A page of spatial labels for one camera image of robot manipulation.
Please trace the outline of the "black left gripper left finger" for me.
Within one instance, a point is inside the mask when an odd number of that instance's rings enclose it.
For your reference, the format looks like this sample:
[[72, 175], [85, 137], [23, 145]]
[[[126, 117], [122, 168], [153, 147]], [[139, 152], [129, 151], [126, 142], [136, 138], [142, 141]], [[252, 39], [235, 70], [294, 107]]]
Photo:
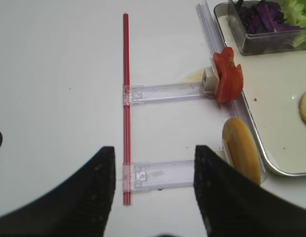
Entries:
[[102, 237], [115, 188], [115, 149], [105, 146], [58, 187], [1, 216], [0, 237]]

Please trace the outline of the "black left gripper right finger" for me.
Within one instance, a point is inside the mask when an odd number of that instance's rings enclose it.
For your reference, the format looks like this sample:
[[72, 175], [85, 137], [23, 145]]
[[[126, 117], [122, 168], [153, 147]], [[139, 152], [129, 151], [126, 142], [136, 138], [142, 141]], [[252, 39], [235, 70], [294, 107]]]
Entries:
[[194, 155], [195, 198], [209, 237], [306, 237], [306, 209], [253, 183], [208, 146]]

